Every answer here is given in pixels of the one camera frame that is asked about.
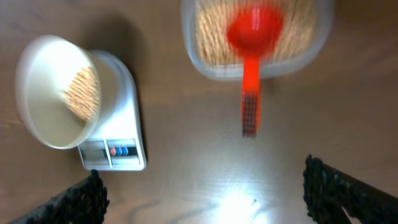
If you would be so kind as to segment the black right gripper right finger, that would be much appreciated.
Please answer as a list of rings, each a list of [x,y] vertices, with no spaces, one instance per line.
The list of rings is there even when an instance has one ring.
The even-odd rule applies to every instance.
[[[345,174],[309,155],[303,172],[307,215],[318,224],[397,223],[397,197]]]

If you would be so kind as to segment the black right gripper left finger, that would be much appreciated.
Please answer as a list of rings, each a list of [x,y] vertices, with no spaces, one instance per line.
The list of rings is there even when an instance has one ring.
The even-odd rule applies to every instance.
[[[108,190],[97,170],[10,224],[102,224]]]

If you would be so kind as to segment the red plastic measuring scoop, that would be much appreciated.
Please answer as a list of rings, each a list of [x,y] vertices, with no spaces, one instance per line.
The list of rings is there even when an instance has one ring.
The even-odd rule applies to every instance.
[[[243,59],[242,134],[253,138],[261,118],[260,59],[271,56],[284,27],[283,13],[273,5],[252,5],[238,11],[228,26],[229,45]]]

